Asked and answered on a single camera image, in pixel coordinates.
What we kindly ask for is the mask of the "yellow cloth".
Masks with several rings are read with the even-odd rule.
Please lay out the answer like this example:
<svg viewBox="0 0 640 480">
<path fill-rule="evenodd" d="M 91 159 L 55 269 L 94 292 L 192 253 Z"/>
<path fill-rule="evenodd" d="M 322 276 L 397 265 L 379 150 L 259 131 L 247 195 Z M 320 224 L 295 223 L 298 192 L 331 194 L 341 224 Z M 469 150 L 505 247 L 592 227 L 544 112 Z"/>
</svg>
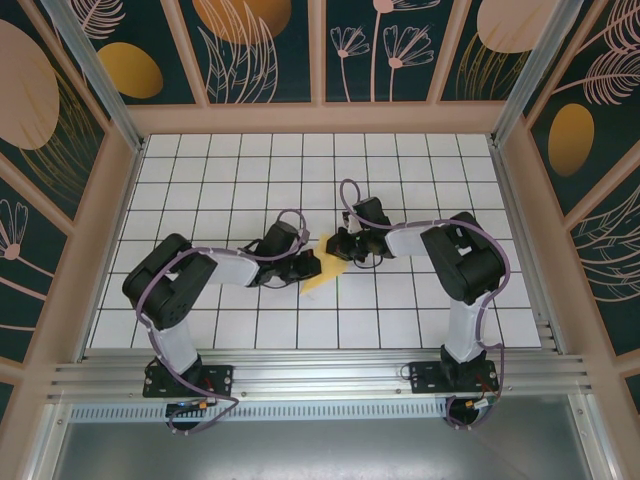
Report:
<svg viewBox="0 0 640 480">
<path fill-rule="evenodd" d="M 335 279 L 343 274 L 348 267 L 348 262 L 342 260 L 327 252 L 328 234 L 322 234 L 316 246 L 313 249 L 314 256 L 320 261 L 321 272 L 302 284 L 300 294 L 305 295 L 312 289 L 322 286 L 323 284 Z"/>
</svg>

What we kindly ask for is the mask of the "grey metal sheet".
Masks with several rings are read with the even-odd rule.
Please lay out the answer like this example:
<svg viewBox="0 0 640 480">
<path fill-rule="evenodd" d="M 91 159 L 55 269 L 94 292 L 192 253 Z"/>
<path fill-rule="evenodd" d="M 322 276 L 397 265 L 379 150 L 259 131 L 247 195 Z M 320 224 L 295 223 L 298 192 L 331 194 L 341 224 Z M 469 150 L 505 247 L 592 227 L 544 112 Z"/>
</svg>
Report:
<svg viewBox="0 0 640 480">
<path fill-rule="evenodd" d="M 619 480 L 581 400 L 515 397 L 479 428 L 439 418 L 158 422 L 63 418 L 37 480 Z"/>
</svg>

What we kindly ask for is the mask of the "long aluminium base rail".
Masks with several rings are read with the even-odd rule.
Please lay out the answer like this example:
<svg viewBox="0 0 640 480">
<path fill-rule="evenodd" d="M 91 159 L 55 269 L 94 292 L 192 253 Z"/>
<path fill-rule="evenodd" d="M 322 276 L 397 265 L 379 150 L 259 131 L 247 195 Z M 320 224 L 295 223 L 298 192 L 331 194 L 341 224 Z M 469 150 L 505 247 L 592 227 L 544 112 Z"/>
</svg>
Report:
<svg viewBox="0 0 640 480">
<path fill-rule="evenodd" d="M 68 403 L 139 401 L 147 349 L 89 349 L 79 363 L 58 364 L 46 387 L 51 400 Z M 234 368 L 232 394 L 244 401 L 408 398 L 403 369 L 435 361 L 435 349 L 204 350 L 206 364 Z M 509 350 L 503 393 L 538 396 L 588 393 L 593 382 L 578 355 Z"/>
</svg>

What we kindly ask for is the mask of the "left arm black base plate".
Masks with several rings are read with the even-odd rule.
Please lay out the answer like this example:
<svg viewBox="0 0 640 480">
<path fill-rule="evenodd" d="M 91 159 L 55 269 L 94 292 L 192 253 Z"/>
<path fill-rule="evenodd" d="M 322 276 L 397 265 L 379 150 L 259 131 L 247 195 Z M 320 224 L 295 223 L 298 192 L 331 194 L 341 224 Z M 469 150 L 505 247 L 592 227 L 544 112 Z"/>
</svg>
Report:
<svg viewBox="0 0 640 480">
<path fill-rule="evenodd" d="M 183 385 L 169 373 L 164 365 L 154 363 L 145 368 L 142 395 L 144 398 L 196 398 L 201 393 Z M 229 396 L 233 382 L 230 365 L 196 364 L 189 368 L 183 379 L 199 389 Z"/>
</svg>

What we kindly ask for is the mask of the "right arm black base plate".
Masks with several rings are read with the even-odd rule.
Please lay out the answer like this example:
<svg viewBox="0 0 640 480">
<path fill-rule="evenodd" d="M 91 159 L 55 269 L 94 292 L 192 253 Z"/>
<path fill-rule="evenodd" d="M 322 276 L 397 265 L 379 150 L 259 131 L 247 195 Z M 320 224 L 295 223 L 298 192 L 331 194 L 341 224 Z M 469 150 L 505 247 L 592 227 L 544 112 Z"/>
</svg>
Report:
<svg viewBox="0 0 640 480">
<path fill-rule="evenodd" d="M 410 362 L 403 369 L 403 375 L 414 394 L 480 394 L 499 389 L 492 361 L 487 361 L 480 367 L 472 367 L 454 380 L 447 377 L 438 361 Z"/>
</svg>

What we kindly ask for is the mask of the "aluminium corner post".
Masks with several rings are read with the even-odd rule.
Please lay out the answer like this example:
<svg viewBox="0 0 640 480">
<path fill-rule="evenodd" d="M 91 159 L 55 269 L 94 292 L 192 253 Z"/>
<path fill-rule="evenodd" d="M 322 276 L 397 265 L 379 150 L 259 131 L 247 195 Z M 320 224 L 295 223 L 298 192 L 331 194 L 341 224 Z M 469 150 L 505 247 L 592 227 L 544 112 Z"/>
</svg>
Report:
<svg viewBox="0 0 640 480">
<path fill-rule="evenodd" d="M 135 153 L 143 146 L 144 137 L 133 122 L 125 103 L 116 90 L 89 38 L 82 31 L 66 0 L 41 0 L 76 61 L 86 73 L 89 83 L 111 115 L 126 143 Z"/>
<path fill-rule="evenodd" d="M 499 149 L 508 139 L 524 108 L 560 50 L 578 17 L 584 0 L 559 0 L 529 55 L 491 132 L 491 146 Z"/>
</svg>

